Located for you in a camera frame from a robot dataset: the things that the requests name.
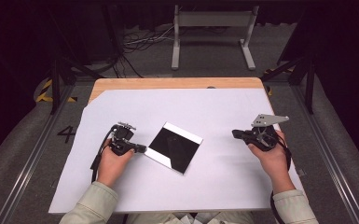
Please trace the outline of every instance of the table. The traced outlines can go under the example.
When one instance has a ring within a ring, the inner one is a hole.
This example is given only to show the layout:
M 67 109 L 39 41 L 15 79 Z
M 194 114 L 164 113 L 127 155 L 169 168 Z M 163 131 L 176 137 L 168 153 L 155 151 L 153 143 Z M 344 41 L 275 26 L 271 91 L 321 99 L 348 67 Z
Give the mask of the table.
M 171 99 L 174 104 L 167 104 Z M 115 186 L 120 196 L 116 213 L 269 209 L 268 176 L 231 134 L 232 129 L 251 128 L 258 113 L 271 114 L 272 109 L 255 77 L 99 79 L 49 212 L 65 213 L 81 197 L 90 184 L 94 149 L 117 119 L 136 126 L 134 143 L 148 146 L 164 121 L 203 141 L 184 175 L 136 154 Z M 303 189 L 294 164 L 289 174 Z

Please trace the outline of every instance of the human hand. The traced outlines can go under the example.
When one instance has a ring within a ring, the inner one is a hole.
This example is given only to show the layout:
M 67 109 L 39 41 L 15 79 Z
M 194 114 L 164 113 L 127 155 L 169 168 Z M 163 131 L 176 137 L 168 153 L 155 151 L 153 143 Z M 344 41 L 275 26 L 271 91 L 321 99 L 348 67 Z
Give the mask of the human hand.
M 280 141 L 284 144 L 284 134 L 280 131 L 276 132 L 282 138 Z M 295 189 L 287 172 L 286 154 L 280 144 L 277 144 L 269 151 L 262 151 L 253 144 L 249 144 L 248 147 L 258 157 L 263 170 L 271 179 L 274 194 Z
M 116 180 L 121 176 L 127 162 L 135 153 L 133 149 L 129 150 L 122 156 L 116 155 L 108 146 L 111 139 L 106 140 L 104 151 L 102 153 L 101 162 L 98 167 L 97 181 L 112 188 Z

